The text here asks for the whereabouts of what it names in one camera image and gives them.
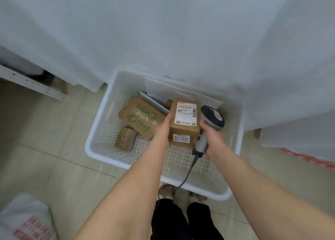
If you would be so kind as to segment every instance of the person's left hand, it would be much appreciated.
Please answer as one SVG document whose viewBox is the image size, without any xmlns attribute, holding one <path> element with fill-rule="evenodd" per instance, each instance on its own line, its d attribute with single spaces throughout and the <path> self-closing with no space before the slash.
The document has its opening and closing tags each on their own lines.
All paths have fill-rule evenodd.
<svg viewBox="0 0 335 240">
<path fill-rule="evenodd" d="M 156 125 L 153 128 L 153 140 L 157 140 L 164 148 L 169 147 L 169 132 L 170 132 L 170 121 L 172 115 L 168 114 L 165 117 L 164 122 L 161 125 Z"/>
</svg>

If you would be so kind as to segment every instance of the forearm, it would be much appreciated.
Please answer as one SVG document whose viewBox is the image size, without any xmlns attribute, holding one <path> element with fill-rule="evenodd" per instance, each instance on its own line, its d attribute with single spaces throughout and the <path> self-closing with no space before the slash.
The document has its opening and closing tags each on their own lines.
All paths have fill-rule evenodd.
<svg viewBox="0 0 335 240">
<path fill-rule="evenodd" d="M 77 239 L 147 239 L 159 189 L 165 150 L 153 139 L 107 193 Z"/>
<path fill-rule="evenodd" d="M 260 239 L 334 239 L 335 222 L 230 149 L 213 158 Z"/>
</svg>

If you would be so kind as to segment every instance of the person's left arm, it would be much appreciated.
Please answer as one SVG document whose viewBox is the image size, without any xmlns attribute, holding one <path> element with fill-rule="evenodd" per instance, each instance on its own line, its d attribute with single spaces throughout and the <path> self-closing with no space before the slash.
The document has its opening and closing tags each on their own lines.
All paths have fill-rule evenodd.
<svg viewBox="0 0 335 240">
<path fill-rule="evenodd" d="M 171 115 L 155 126 L 154 137 L 78 231 L 75 240 L 145 239 L 158 195 Z"/>
</svg>

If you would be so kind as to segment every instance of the white plastic basket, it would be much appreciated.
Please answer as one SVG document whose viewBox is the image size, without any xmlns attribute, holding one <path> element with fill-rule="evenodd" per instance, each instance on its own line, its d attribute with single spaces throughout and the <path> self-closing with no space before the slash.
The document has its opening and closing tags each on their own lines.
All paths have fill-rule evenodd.
<svg viewBox="0 0 335 240">
<path fill-rule="evenodd" d="M 139 90 L 145 90 L 144 77 L 156 79 L 224 101 L 218 109 L 225 119 L 225 126 L 222 130 L 224 132 L 224 139 L 235 153 L 240 153 L 244 121 L 242 107 L 237 101 L 233 101 L 223 94 L 194 87 L 181 81 L 158 78 L 150 73 L 137 70 L 119 70 L 113 74 L 88 134 L 85 144 L 88 156 L 124 169 L 129 169 L 145 150 L 149 141 L 141 135 L 137 135 L 131 151 L 126 152 L 115 147 L 116 137 L 124 124 L 118 117 L 118 113 L 125 107 L 129 98 L 139 95 Z M 191 155 L 190 149 L 171 146 L 165 156 L 161 181 L 174 186 L 180 185 L 186 177 L 192 160 L 193 155 Z M 232 195 L 228 184 L 221 176 L 219 170 L 211 158 L 206 155 L 197 161 L 182 188 L 219 201 L 227 200 Z"/>
</svg>

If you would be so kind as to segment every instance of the person's right arm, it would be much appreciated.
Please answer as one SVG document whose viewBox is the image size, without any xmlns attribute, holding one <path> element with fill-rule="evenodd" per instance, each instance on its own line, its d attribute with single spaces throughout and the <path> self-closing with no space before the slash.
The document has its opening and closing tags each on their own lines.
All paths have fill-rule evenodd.
<svg viewBox="0 0 335 240">
<path fill-rule="evenodd" d="M 335 239 L 335 220 L 294 196 L 235 154 L 204 122 L 207 154 L 232 190 L 245 217 L 260 240 Z"/>
</svg>

